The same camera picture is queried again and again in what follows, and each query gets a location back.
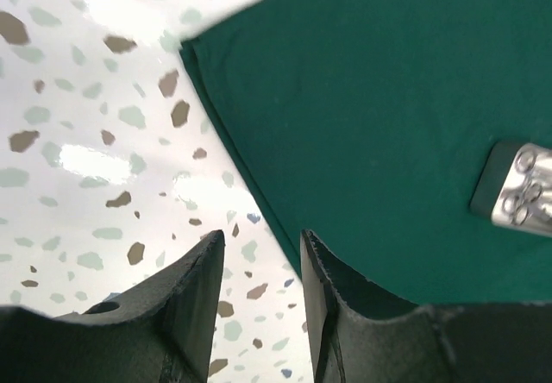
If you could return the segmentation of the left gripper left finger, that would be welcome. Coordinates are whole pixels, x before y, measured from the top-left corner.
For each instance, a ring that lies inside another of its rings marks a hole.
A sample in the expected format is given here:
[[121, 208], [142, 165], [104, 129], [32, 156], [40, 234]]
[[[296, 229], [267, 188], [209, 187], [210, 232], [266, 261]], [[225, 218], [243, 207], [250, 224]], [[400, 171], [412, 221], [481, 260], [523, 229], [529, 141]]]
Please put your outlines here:
[[205, 382], [224, 234], [82, 314], [1, 309], [3, 382]]

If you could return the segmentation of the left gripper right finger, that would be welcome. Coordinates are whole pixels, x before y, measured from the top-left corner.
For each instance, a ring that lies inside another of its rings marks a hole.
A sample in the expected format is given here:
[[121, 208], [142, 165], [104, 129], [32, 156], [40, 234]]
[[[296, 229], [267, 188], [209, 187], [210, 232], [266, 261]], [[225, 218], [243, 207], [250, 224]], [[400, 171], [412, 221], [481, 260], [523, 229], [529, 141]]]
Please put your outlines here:
[[551, 305], [416, 305], [300, 236], [317, 382], [548, 382]]

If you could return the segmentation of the steel instrument tray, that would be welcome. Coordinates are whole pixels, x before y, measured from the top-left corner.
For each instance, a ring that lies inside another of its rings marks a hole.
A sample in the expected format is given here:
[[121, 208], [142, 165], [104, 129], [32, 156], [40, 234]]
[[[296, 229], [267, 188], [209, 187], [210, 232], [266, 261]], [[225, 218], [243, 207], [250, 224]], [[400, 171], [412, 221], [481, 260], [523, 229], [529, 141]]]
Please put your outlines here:
[[497, 142], [469, 209], [501, 228], [551, 236], [551, 150], [530, 142]]

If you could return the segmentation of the green surgical drape cloth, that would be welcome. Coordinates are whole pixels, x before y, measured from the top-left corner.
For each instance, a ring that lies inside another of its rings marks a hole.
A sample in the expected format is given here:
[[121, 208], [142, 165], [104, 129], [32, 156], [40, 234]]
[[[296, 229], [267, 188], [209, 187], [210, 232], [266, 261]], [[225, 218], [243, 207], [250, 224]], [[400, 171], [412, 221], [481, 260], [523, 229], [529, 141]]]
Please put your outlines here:
[[416, 303], [550, 299], [550, 239], [468, 203], [551, 143], [551, 0], [262, 0], [180, 54], [292, 264], [310, 229]]

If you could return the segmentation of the steel hemostat forceps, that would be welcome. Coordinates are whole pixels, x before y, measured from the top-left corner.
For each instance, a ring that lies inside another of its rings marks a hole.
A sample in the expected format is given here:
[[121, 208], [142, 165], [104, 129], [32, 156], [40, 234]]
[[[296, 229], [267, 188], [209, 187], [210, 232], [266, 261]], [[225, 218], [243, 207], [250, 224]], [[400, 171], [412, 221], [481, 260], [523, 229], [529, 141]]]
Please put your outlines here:
[[522, 226], [530, 219], [539, 223], [551, 224], [551, 189], [532, 183], [517, 189], [504, 190], [501, 210], [515, 226]]

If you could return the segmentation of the steel surgical scissors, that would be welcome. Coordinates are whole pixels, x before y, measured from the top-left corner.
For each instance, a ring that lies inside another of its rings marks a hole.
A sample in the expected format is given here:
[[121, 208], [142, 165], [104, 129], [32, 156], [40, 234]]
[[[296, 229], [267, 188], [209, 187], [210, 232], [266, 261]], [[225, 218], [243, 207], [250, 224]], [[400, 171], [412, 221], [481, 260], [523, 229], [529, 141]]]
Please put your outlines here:
[[551, 153], [526, 149], [515, 160], [516, 170], [527, 180], [551, 184]]

